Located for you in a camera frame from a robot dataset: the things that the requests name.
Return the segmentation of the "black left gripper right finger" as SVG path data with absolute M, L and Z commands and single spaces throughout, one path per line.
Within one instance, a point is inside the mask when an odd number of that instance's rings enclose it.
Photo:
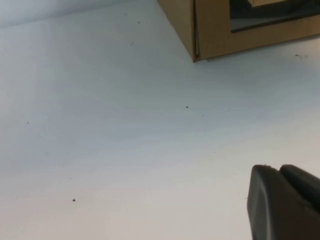
M 282 165 L 279 172 L 291 186 L 320 212 L 320 179 L 311 173 L 290 164 Z

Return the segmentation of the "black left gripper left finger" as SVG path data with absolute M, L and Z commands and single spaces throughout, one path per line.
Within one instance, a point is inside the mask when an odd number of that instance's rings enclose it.
M 318 240 L 320 213 L 277 170 L 251 169 L 247 212 L 254 240 Z

